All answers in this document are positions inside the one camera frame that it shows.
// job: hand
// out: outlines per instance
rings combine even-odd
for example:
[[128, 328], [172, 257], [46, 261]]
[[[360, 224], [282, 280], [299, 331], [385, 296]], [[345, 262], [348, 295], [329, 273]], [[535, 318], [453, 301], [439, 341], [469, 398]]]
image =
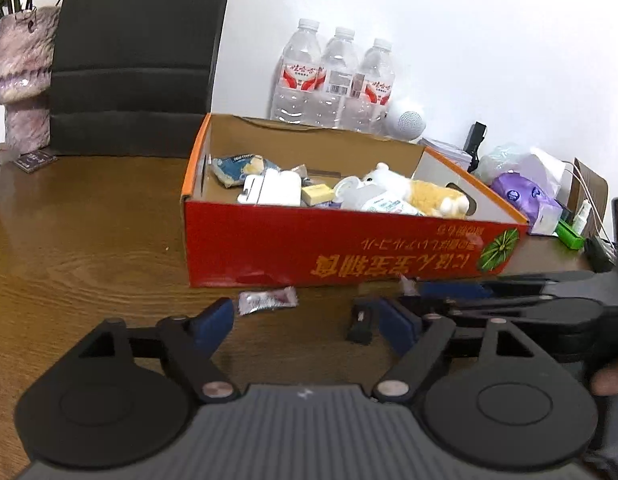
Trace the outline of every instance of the hand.
[[591, 391], [598, 396], [618, 395], [618, 360], [594, 374]]

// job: white plush toy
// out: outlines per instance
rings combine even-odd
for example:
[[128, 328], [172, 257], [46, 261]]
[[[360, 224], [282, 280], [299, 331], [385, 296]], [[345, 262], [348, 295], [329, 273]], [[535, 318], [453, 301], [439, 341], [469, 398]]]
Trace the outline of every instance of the white plush toy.
[[464, 218], [469, 210], [469, 199], [464, 193], [423, 180], [411, 180], [391, 171], [383, 162], [362, 181], [384, 188], [428, 216]]

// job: metal screw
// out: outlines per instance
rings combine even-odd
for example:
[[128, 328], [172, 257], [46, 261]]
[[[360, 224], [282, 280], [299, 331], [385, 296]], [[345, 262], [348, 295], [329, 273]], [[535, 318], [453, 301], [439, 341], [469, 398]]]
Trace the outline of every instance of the metal screw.
[[376, 387], [376, 390], [385, 397], [401, 397], [409, 392], [409, 385], [402, 381], [382, 381]]
[[212, 381], [202, 387], [202, 393], [210, 399], [223, 399], [233, 393], [233, 386], [225, 381]]

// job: wooden table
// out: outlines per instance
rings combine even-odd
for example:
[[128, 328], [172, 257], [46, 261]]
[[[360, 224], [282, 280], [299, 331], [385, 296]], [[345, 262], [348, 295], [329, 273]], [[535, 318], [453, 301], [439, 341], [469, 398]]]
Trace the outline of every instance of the wooden table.
[[[236, 290], [188, 287], [179, 195], [186, 162], [62, 158], [37, 173], [0, 167], [0, 480], [27, 464], [13, 427], [20, 394], [103, 318], [148, 326], [197, 314]], [[508, 272], [585, 267], [557, 240], [518, 249]], [[350, 300], [394, 283], [317, 287], [300, 306], [236, 320], [214, 361], [249, 382], [358, 382], [391, 363], [386, 344], [343, 340]]]

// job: gray ribbed base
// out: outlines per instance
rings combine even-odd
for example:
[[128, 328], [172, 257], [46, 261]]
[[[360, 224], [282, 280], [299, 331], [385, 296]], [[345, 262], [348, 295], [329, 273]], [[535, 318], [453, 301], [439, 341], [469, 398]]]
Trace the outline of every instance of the gray ribbed base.
[[436, 447], [403, 406], [355, 385], [250, 387], [205, 406], [172, 446], [116, 470], [32, 464], [19, 480], [585, 480], [575, 464], [536, 474], [467, 465]]

